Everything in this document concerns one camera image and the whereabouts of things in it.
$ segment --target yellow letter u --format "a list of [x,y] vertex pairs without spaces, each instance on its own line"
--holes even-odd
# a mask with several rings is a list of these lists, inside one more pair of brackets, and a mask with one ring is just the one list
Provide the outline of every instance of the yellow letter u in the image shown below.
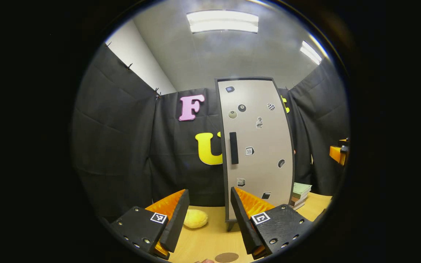
[[216,165],[216,164],[222,164],[223,158],[222,154],[220,155],[212,155],[211,152],[211,139],[214,137],[212,133],[198,133],[196,134],[196,140],[197,140],[197,152],[199,153],[200,160],[209,165]]

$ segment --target black backdrop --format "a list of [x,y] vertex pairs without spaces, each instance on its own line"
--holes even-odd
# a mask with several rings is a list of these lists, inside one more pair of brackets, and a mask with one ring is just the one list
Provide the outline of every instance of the black backdrop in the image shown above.
[[[349,136],[345,90],[332,65],[321,63],[287,99],[295,154],[295,181],[333,195],[341,167],[329,146]],[[196,118],[179,121],[181,97],[204,95]],[[73,163],[98,213],[119,217],[183,188],[191,205],[224,206],[223,165],[199,159],[198,133],[212,133],[213,155],[222,153],[215,87],[162,95],[107,47],[98,51],[80,91],[72,122]]]

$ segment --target door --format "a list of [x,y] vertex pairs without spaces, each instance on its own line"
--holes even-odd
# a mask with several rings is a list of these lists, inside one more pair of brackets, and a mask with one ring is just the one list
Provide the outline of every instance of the door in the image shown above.
[[293,149],[285,106],[271,78],[216,80],[222,116],[225,216],[232,186],[272,205],[289,203]]

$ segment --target yellow sponge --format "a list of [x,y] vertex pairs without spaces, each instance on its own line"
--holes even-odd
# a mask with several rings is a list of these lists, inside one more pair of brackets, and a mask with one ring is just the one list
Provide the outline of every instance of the yellow sponge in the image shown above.
[[207,223],[207,214],[201,210],[188,209],[184,219],[184,225],[189,228],[200,228]]

